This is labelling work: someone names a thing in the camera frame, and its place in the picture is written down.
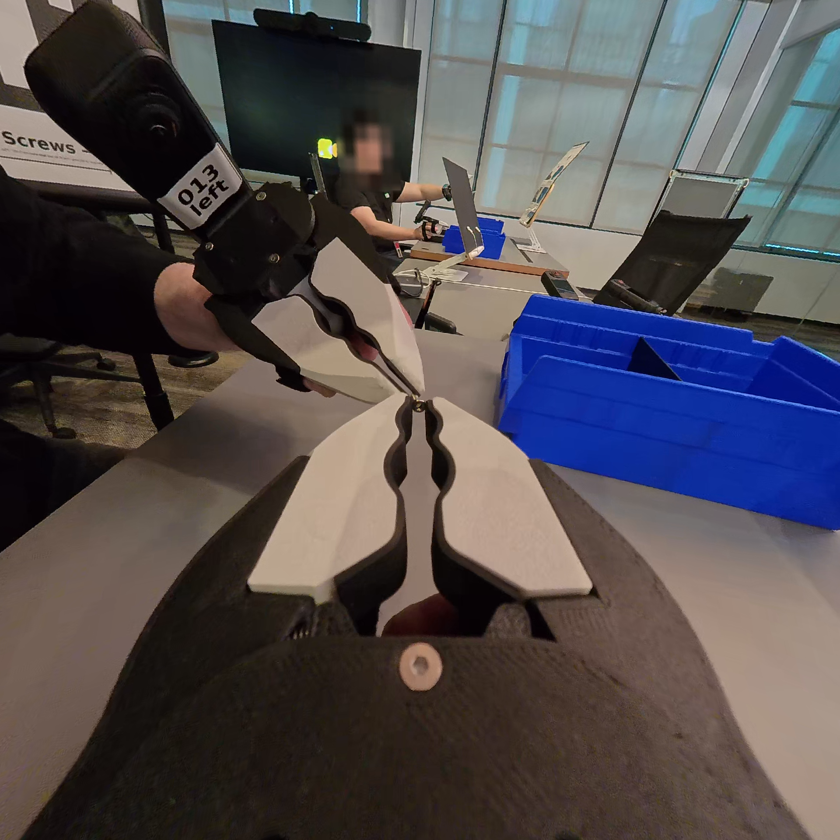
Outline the instruction board on white stand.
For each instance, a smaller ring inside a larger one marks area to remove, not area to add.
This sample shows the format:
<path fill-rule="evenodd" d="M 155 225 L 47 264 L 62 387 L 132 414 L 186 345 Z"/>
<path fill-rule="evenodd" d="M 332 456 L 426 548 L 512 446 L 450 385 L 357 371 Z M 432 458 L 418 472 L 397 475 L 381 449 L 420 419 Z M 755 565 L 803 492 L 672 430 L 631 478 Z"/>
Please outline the instruction board on white stand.
<path fill-rule="evenodd" d="M 444 282 L 461 282 L 465 272 L 459 274 L 459 267 L 466 259 L 478 257 L 482 250 L 482 237 L 478 228 L 478 214 L 469 174 L 463 166 L 445 156 L 442 162 L 448 178 L 441 187 L 442 198 L 454 206 L 464 246 L 475 251 L 471 255 L 461 253 L 454 255 L 452 259 L 434 262 L 424 269 L 414 269 L 417 282 L 428 285 L 431 289 Z"/>
<path fill-rule="evenodd" d="M 523 254 L 546 254 L 547 251 L 539 242 L 539 238 L 533 227 L 538 215 L 543 209 L 544 204 L 548 201 L 554 187 L 562 174 L 568 169 L 572 162 L 586 149 L 589 141 L 577 143 L 571 146 L 563 156 L 551 168 L 549 173 L 542 179 L 538 185 L 532 200 L 529 205 L 522 212 L 518 223 L 522 230 L 528 234 L 527 239 L 516 239 L 514 244 Z"/>

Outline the person's left forearm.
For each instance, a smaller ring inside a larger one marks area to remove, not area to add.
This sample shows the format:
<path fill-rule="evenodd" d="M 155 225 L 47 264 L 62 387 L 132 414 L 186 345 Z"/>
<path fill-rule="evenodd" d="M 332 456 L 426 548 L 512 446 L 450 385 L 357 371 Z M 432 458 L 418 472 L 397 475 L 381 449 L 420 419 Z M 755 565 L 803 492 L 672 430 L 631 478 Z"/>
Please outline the person's left forearm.
<path fill-rule="evenodd" d="M 154 305 L 162 271 L 182 263 L 1 170 L 1 333 L 128 354 L 175 354 Z"/>

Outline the white wall poster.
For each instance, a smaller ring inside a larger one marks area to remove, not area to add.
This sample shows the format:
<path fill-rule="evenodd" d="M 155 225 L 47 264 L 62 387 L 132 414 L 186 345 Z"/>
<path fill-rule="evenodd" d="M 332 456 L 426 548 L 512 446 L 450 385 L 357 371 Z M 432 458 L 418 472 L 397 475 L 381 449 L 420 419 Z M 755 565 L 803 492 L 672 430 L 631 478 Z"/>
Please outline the white wall poster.
<path fill-rule="evenodd" d="M 78 1 L 1 2 L 1 158 L 19 181 L 130 188 L 46 115 L 29 89 L 28 55 L 81 5 Z"/>

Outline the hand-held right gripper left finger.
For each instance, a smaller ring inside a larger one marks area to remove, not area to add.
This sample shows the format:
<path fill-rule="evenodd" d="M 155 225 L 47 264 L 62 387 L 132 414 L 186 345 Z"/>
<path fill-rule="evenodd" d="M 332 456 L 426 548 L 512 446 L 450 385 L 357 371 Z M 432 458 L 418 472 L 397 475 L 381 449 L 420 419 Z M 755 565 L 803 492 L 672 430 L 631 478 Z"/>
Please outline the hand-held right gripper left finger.
<path fill-rule="evenodd" d="M 412 399 L 394 395 L 312 450 L 250 573 L 252 592 L 338 602 L 361 634 L 375 634 L 406 578 L 412 425 Z"/>

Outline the blue bin with black divider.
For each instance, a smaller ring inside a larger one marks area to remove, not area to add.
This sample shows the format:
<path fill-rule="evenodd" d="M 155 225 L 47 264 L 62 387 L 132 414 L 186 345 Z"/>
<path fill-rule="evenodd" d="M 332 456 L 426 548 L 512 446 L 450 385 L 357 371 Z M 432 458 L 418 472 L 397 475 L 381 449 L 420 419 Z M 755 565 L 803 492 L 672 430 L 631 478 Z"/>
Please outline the blue bin with black divider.
<path fill-rule="evenodd" d="M 627 371 L 640 337 L 682 381 Z M 541 295 L 511 329 L 497 427 L 532 459 L 837 531 L 838 386 L 792 339 Z"/>

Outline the grey office table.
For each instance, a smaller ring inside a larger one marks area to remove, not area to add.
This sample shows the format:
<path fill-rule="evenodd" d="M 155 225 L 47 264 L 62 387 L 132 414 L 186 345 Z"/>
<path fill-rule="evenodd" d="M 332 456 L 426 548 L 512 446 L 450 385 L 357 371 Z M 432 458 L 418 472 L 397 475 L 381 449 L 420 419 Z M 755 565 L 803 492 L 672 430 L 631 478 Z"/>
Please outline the grey office table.
<path fill-rule="evenodd" d="M 441 283 L 434 292 L 428 315 L 452 322 L 457 333 L 483 340 L 504 340 L 526 303 L 546 295 L 540 276 L 470 266 L 459 283 Z M 581 287 L 571 274 L 568 281 Z"/>

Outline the black bin divider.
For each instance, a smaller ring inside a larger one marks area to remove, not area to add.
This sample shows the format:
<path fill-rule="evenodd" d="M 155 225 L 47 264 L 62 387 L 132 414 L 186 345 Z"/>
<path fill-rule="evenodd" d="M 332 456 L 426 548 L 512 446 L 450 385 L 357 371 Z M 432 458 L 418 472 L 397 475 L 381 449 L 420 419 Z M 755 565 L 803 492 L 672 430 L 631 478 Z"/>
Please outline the black bin divider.
<path fill-rule="evenodd" d="M 645 337 L 640 337 L 631 353 L 627 371 L 672 382 L 681 382 L 681 377 L 658 354 Z"/>

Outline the small metal screw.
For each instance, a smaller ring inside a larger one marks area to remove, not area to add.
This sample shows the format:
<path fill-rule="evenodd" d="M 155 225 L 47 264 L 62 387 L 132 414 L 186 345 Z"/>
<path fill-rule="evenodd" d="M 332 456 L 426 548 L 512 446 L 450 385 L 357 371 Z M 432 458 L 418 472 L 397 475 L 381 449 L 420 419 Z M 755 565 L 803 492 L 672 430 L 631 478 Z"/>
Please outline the small metal screw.
<path fill-rule="evenodd" d="M 410 397 L 416 413 L 425 410 L 427 402 L 425 372 L 419 353 L 409 353 L 407 361 L 394 361 L 367 342 L 362 342 L 359 352 L 365 362 L 372 365 L 390 383 Z"/>

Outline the black webcam bar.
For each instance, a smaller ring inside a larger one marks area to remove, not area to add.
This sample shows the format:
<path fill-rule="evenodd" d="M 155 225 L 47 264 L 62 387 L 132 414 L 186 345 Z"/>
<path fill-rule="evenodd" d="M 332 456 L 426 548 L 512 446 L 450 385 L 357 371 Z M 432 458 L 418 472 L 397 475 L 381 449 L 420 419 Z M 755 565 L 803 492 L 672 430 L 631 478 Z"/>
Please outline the black webcam bar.
<path fill-rule="evenodd" d="M 254 9 L 253 18 L 260 28 L 315 37 L 338 37 L 337 27 L 344 23 L 314 12 L 295 14 L 263 7 Z"/>

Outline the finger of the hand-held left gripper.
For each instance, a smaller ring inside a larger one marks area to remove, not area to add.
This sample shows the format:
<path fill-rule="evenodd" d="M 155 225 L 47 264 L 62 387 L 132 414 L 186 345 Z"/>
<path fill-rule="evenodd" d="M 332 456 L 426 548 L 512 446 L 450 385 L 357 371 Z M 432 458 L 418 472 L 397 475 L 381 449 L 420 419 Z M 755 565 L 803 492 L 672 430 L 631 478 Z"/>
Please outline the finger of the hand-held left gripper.
<path fill-rule="evenodd" d="M 331 335 L 326 323 L 300 296 L 267 304 L 252 323 L 298 367 L 306 383 L 366 404 L 377 404 L 403 390 L 348 341 Z"/>
<path fill-rule="evenodd" d="M 421 396 L 425 378 L 416 331 L 371 236 L 328 198 L 312 198 L 310 205 L 317 256 L 309 283 L 315 296 L 375 348 L 397 387 Z"/>

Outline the silver framed panel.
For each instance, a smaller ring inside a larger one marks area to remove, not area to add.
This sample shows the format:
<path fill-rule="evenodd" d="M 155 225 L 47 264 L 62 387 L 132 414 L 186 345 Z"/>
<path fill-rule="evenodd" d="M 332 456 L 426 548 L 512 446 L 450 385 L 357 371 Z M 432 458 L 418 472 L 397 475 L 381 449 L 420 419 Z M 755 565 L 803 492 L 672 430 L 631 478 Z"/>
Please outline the silver framed panel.
<path fill-rule="evenodd" d="M 671 216 L 728 219 L 749 184 L 750 179 L 743 176 L 672 170 L 644 237 L 651 235 L 657 245 L 665 240 L 665 223 L 657 221 L 662 212 Z"/>

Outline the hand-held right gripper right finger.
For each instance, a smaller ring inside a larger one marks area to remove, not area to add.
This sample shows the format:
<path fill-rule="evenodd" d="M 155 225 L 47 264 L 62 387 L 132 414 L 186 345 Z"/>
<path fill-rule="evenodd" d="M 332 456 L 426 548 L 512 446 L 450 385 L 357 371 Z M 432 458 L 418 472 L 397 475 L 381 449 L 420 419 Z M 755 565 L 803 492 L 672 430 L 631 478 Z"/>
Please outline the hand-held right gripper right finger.
<path fill-rule="evenodd" d="M 529 458 L 449 400 L 426 405 L 438 488 L 433 577 L 468 634 L 506 604 L 588 596 L 593 582 Z"/>

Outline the person's dark clothing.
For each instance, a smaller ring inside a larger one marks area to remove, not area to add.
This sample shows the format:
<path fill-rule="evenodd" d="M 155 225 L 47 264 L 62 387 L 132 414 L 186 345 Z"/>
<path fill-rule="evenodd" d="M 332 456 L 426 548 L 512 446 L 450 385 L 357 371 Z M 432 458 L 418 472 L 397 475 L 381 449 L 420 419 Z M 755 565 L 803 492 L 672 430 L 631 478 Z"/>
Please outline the person's dark clothing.
<path fill-rule="evenodd" d="M 1 422 L 1 550 L 130 454 L 105 444 L 38 437 Z"/>

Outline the person's left hand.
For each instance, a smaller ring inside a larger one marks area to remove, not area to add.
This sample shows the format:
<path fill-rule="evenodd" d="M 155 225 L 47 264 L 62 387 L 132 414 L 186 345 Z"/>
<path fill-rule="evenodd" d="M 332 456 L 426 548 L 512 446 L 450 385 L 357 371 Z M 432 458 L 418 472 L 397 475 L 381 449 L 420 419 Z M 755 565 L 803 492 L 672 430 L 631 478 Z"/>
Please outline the person's left hand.
<path fill-rule="evenodd" d="M 193 276 L 193 266 L 176 262 L 154 284 L 154 307 L 164 330 L 179 346 L 204 352 L 241 351 L 206 308 L 210 292 Z"/>

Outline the large black television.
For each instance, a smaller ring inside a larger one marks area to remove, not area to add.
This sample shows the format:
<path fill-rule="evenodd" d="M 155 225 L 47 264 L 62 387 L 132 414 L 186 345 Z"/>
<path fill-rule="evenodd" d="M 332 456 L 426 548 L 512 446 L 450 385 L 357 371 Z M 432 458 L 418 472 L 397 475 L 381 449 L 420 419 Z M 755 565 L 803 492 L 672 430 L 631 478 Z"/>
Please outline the large black television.
<path fill-rule="evenodd" d="M 391 142 L 391 171 L 409 180 L 422 52 L 353 38 L 213 21 L 228 148 L 243 170 L 312 175 L 310 154 L 344 147 L 357 116 Z"/>

